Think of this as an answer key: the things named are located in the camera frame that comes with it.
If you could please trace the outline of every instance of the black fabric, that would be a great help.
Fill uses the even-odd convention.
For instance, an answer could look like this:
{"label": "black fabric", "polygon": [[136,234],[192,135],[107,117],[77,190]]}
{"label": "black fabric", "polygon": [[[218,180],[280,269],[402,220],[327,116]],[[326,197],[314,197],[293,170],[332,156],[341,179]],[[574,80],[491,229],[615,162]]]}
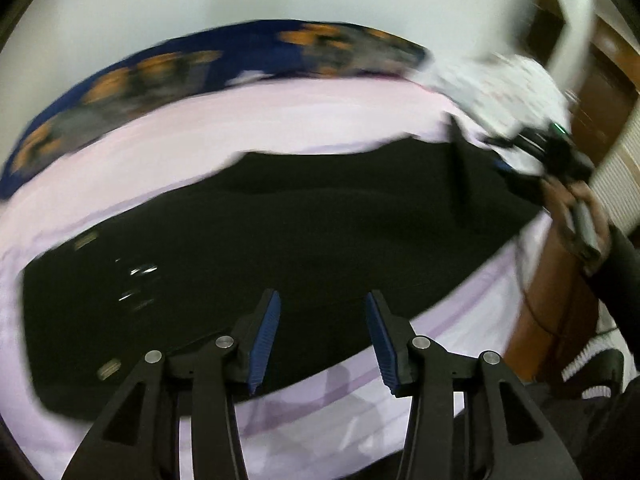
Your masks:
{"label": "black fabric", "polygon": [[617,227],[611,227],[609,257],[586,281],[607,305],[633,355],[640,355],[640,253]]}
{"label": "black fabric", "polygon": [[[472,203],[459,225],[451,149],[406,138],[351,155],[248,153],[47,252],[24,271],[38,396],[94,418],[147,351],[228,330],[267,287],[283,310],[262,393],[363,350],[366,292],[380,288],[395,313],[415,317],[539,211],[469,144],[459,164],[473,175]],[[121,369],[98,380],[113,359]]]}
{"label": "black fabric", "polygon": [[[596,296],[614,317],[629,349],[640,349],[640,254],[619,229],[611,227],[611,250],[593,276],[586,277]],[[584,480],[632,480],[640,475],[640,378],[614,399],[555,399],[547,384],[527,385],[574,458]],[[454,421],[452,478],[461,479],[463,419]],[[343,480],[394,478],[401,453],[393,453]]]}

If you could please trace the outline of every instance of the small metal object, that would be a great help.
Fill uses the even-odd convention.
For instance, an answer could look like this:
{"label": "small metal object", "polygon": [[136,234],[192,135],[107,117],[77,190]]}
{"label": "small metal object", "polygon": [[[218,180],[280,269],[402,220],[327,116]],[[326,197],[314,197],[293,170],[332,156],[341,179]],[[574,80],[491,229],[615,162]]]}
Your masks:
{"label": "small metal object", "polygon": [[482,356],[484,362],[490,365],[497,365],[500,362],[500,356],[495,352],[485,352]]}
{"label": "small metal object", "polygon": [[221,335],[218,339],[216,339],[216,346],[218,348],[229,348],[233,345],[234,339],[229,335]]}
{"label": "small metal object", "polygon": [[162,359],[162,352],[159,350],[150,350],[145,354],[145,361],[150,365],[157,363]]}
{"label": "small metal object", "polygon": [[146,269],[142,269],[140,271],[140,274],[149,274],[150,272],[154,272],[154,270],[158,270],[158,266],[155,266],[155,265],[148,266]]}
{"label": "small metal object", "polygon": [[429,348],[431,340],[423,335],[419,335],[412,339],[411,344],[420,350],[424,350],[425,348]]}
{"label": "small metal object", "polygon": [[122,363],[118,359],[112,359],[111,361],[103,364],[100,368],[98,368],[98,379],[103,381],[106,378],[112,376],[114,373],[120,370],[121,365]]}
{"label": "small metal object", "polygon": [[127,298],[130,298],[131,296],[133,296],[135,293],[136,293],[135,290],[128,290],[127,292],[123,292],[122,296],[118,298],[118,301],[124,301]]}
{"label": "small metal object", "polygon": [[85,234],[82,238],[78,238],[74,242],[74,250],[82,249],[89,242],[93,242],[98,237],[98,231],[91,231],[88,234]]}

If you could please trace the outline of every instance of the hand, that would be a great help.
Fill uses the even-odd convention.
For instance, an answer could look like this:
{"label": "hand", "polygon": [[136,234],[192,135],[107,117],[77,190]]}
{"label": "hand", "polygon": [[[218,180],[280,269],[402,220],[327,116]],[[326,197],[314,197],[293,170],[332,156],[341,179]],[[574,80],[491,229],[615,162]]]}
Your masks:
{"label": "hand", "polygon": [[558,229],[562,243],[571,254],[578,257],[579,251],[575,242],[575,233],[568,226],[571,218],[570,208],[577,199],[583,200],[589,208],[601,253],[601,257],[597,261],[585,262],[585,272],[593,274],[609,256],[611,245],[609,218],[602,204],[584,182],[574,182],[565,187],[555,177],[549,177],[547,180],[542,180],[542,191],[545,196],[545,207]]}

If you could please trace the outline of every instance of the wooden cabinet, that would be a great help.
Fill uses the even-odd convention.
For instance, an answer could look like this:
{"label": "wooden cabinet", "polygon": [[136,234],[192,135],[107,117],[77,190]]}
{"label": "wooden cabinet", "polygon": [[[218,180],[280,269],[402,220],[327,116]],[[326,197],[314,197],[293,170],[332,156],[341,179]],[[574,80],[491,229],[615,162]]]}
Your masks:
{"label": "wooden cabinet", "polygon": [[629,240],[636,249],[640,250],[640,225],[629,235]]}
{"label": "wooden cabinet", "polygon": [[505,362],[522,380],[558,377],[594,335],[598,300],[580,267],[552,226],[504,353]]}
{"label": "wooden cabinet", "polygon": [[520,36],[520,51],[547,66],[565,25],[560,0],[534,0],[534,11]]}
{"label": "wooden cabinet", "polygon": [[572,133],[582,152],[598,165],[625,127],[638,99],[640,55],[598,19],[578,92]]}

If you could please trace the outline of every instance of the black sleeve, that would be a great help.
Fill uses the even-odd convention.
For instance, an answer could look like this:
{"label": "black sleeve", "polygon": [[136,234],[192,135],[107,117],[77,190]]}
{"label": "black sleeve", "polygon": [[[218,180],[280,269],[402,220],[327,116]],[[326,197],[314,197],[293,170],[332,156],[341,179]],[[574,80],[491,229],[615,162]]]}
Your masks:
{"label": "black sleeve", "polygon": [[607,306],[631,353],[640,356],[640,253],[611,227],[609,257],[587,283]]}

